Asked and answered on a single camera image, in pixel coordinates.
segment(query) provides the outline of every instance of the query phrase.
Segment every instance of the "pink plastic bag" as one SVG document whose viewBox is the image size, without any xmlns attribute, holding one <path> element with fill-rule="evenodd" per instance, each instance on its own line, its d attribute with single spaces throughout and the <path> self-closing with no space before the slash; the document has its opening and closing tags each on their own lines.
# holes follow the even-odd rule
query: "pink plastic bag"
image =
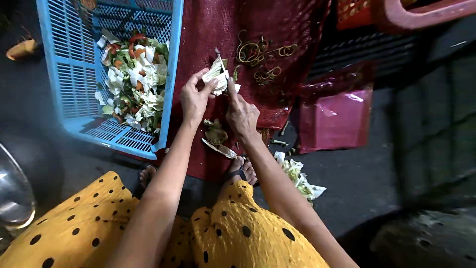
<svg viewBox="0 0 476 268">
<path fill-rule="evenodd" d="M 367 62 L 303 86 L 298 153 L 366 145 L 372 92 L 372 66 Z"/>
</svg>

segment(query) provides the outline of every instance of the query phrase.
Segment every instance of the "flip-flop strap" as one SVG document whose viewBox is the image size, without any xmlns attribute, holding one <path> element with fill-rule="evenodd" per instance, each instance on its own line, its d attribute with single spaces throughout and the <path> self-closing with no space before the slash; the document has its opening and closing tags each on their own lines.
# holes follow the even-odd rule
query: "flip-flop strap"
<svg viewBox="0 0 476 268">
<path fill-rule="evenodd" d="M 245 175 L 245 173 L 243 172 L 242 168 L 243 168 L 243 167 L 241 167 L 239 170 L 235 170 L 235 171 L 233 171 L 233 172 L 228 173 L 228 174 L 225 176 L 225 181 L 228 181 L 229 179 L 233 178 L 233 177 L 236 176 L 236 175 L 239 175 L 242 180 L 246 181 L 246 175 Z"/>
</svg>

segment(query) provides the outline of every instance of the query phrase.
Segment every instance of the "right hand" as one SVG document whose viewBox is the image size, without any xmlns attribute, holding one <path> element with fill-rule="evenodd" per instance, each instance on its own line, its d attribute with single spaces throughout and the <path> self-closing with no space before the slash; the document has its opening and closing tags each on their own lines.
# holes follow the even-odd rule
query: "right hand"
<svg viewBox="0 0 476 268">
<path fill-rule="evenodd" d="M 228 94 L 230 104 L 227 111 L 227 121 L 231 129 L 240 139 L 256 135 L 256 124 L 259 110 L 254 104 L 247 103 L 235 90 L 233 77 L 228 79 Z"/>
</svg>

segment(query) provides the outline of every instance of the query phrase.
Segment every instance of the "yellow fabric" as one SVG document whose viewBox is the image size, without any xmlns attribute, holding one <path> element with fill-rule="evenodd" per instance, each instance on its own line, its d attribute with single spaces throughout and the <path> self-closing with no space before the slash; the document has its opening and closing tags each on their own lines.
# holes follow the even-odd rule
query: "yellow fabric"
<svg viewBox="0 0 476 268">
<path fill-rule="evenodd" d="M 238 181 L 212 209 L 198 209 L 191 221 L 177 217 L 161 267 L 328 267 L 304 236 L 252 197 L 253 187 Z M 104 267 L 138 202 L 109 171 L 34 222 L 0 267 Z"/>
</svg>

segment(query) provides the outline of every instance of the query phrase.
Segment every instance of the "cabbage scraps on floor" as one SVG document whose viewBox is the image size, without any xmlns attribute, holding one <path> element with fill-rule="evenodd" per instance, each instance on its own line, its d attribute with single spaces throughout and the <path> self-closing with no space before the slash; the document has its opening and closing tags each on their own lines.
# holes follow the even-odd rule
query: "cabbage scraps on floor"
<svg viewBox="0 0 476 268">
<path fill-rule="evenodd" d="M 304 165 L 293 159 L 284 160 L 285 153 L 275 152 L 274 158 L 283 169 L 284 173 L 291 179 L 294 186 L 302 193 L 302 195 L 312 204 L 312 200 L 318 198 L 327 188 L 309 184 L 307 175 L 301 172 Z"/>
<path fill-rule="evenodd" d="M 105 35 L 102 63 L 109 68 L 106 85 L 112 97 L 104 101 L 101 92 L 96 92 L 103 114 L 114 116 L 121 124 L 158 133 L 169 59 L 167 44 L 137 31 L 129 41 L 118 41 L 110 32 Z"/>
</svg>

